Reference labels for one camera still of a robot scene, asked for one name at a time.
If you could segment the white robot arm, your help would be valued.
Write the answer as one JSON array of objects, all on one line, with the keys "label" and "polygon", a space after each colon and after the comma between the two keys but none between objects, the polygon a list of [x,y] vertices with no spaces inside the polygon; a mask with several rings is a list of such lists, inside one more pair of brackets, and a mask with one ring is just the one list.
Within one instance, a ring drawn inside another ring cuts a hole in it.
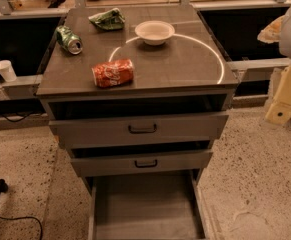
[{"label": "white robot arm", "polygon": [[[291,7],[257,36],[263,43],[279,43],[279,52],[291,59]],[[281,72],[278,88],[265,115],[267,122],[283,125],[291,118],[291,64]]]}]

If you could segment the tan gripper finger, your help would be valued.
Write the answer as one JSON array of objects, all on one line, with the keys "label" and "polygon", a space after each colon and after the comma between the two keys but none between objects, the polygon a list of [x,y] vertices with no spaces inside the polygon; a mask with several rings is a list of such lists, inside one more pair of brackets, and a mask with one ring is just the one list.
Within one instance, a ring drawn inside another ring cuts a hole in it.
[{"label": "tan gripper finger", "polygon": [[284,125],[291,119],[291,65],[279,73],[280,79],[265,115],[265,120]]},{"label": "tan gripper finger", "polygon": [[269,25],[267,25],[257,36],[257,40],[263,43],[276,43],[280,41],[281,25],[283,16],[276,18]]}]

